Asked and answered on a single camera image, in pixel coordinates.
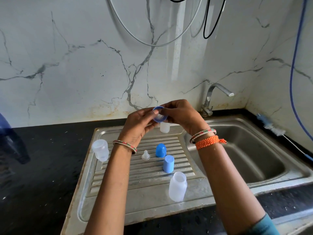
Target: blue bottle cap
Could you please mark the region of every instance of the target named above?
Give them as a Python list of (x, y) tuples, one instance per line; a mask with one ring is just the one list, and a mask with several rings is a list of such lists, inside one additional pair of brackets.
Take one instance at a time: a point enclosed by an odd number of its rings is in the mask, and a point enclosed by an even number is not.
[(158, 158), (164, 158), (166, 155), (166, 146), (162, 143), (160, 143), (158, 146), (156, 146), (156, 156)]
[[(154, 107), (153, 110), (158, 110), (158, 109), (163, 109), (164, 107), (163, 106), (157, 106), (157, 107)], [(163, 122), (164, 120), (166, 120), (167, 118), (167, 115), (161, 115), (161, 114), (158, 114), (157, 117), (155, 117), (153, 120), (155, 122), (158, 122), (158, 123), (161, 123)]]
[(174, 170), (174, 157), (172, 155), (166, 155), (163, 163), (163, 171), (171, 173)]

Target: person's left hand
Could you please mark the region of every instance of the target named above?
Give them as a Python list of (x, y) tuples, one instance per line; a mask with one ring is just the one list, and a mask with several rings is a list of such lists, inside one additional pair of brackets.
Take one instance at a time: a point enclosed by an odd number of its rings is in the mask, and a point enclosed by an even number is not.
[(160, 110), (152, 111), (153, 107), (135, 111), (128, 115), (118, 140), (137, 147), (141, 138), (158, 125), (153, 119)]

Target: chrome faucet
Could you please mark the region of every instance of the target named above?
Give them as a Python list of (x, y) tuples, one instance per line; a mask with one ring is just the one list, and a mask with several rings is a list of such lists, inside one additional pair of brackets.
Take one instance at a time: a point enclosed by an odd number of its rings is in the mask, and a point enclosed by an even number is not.
[(211, 106), (211, 108), (209, 109), (209, 105), (210, 105), (211, 95), (212, 95), (213, 89), (215, 87), (220, 89), (227, 96), (234, 96), (234, 93), (232, 93), (230, 90), (228, 90), (225, 87), (223, 87), (221, 84), (219, 84), (219, 83), (212, 84), (210, 86), (209, 90), (208, 90), (207, 97), (205, 99), (204, 105), (201, 106), (201, 108), (202, 108), (201, 116), (202, 117), (211, 116), (213, 114), (213, 111), (212, 111), (213, 106)]

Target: granite countertop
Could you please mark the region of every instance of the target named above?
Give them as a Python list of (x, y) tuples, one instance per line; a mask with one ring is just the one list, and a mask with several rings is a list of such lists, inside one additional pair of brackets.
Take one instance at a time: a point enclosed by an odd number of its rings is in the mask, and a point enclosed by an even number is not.
[[(230, 114), (243, 114), (262, 128), (247, 110), (214, 112), (214, 116)], [(94, 129), (124, 122), (125, 119), (119, 119), (13, 129), (19, 152), (3, 141), (0, 147), (0, 233), (60, 234)], [(287, 140), (278, 138), (278, 141), (304, 162), (311, 163)], [(309, 184), (257, 198), (269, 216), (277, 218), (313, 208), (312, 194), (313, 184)], [(223, 230), (216, 207), (209, 206), (128, 225), (124, 233), (215, 234)]]

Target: blue cable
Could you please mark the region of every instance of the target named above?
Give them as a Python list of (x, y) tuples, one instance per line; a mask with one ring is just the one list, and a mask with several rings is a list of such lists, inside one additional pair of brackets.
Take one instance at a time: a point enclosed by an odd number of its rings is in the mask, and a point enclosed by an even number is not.
[(306, 3), (307, 0), (303, 0), (303, 6), (302, 6), (302, 13), (301, 13), (301, 18), (300, 18), (300, 23), (299, 23), (299, 28), (298, 28), (298, 33), (297, 33), (297, 39), (295, 42), (295, 51), (294, 51), (294, 55), (293, 55), (293, 59), (292, 59), (292, 65), (291, 65), (291, 72), (290, 72), (290, 85), (289, 85), (289, 92), (290, 92), (290, 101), (291, 101), (291, 107), (292, 110), (295, 114), (295, 117), (297, 119), (297, 121), (299, 122), (300, 126), (302, 127), (302, 129), (304, 130), (304, 132), (309, 136), (309, 138), (313, 141), (313, 137), (312, 135), (307, 131), (307, 129), (304, 127), (304, 125), (302, 124), (298, 113), (295, 109), (295, 105), (293, 102), (293, 96), (292, 96), (292, 77), (293, 77), (293, 70), (295, 68), (295, 57), (297, 55), (297, 50), (298, 50), (298, 44), (299, 44), (299, 39), (300, 39), (300, 34), (301, 34), (301, 29), (302, 29), (302, 25), (303, 25), (303, 19), (304, 19), (304, 14), (306, 12)]

